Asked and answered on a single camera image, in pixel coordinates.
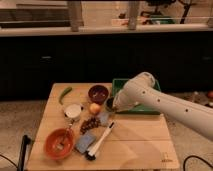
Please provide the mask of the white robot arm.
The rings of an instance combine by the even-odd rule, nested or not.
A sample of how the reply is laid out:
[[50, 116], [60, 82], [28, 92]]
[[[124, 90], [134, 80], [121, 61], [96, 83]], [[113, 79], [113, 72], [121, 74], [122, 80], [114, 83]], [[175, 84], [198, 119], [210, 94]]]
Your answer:
[[129, 79], [115, 95], [116, 111], [131, 109], [139, 103], [173, 117], [186, 127], [213, 141], [213, 109], [154, 89], [155, 78], [142, 72]]

